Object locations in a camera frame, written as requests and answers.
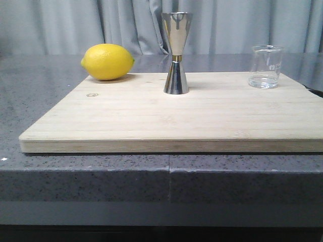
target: jigger gold band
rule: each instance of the jigger gold band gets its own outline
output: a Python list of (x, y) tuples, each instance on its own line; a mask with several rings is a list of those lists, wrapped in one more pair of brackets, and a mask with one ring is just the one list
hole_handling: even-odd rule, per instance
[(172, 56), (172, 61), (181, 62), (182, 61), (182, 56), (181, 55), (173, 55)]

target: water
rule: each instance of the water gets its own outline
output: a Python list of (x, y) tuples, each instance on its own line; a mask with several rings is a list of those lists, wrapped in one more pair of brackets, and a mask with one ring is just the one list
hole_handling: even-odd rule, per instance
[(249, 78), (249, 85), (262, 89), (275, 88), (278, 85), (278, 78), (272, 75), (254, 75)]

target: stainless steel jigger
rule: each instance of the stainless steel jigger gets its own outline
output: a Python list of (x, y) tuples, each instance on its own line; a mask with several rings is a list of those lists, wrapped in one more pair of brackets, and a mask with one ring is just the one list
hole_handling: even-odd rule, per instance
[(185, 94), (189, 90), (181, 61), (193, 14), (176, 12), (162, 13), (161, 15), (172, 52), (172, 64), (167, 75), (164, 92), (168, 94)]

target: cutting board edge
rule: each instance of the cutting board edge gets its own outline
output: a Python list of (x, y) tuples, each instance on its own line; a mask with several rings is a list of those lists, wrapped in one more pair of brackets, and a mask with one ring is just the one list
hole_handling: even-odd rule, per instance
[(318, 140), (150, 140), (133, 141), (25, 141), (24, 153), (176, 153), (176, 152), (323, 152)]

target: small glass beaker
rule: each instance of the small glass beaker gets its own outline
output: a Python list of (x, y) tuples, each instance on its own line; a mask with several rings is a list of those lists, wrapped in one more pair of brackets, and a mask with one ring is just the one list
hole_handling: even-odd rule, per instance
[(277, 87), (284, 48), (276, 45), (256, 45), (252, 50), (249, 85), (263, 89)]

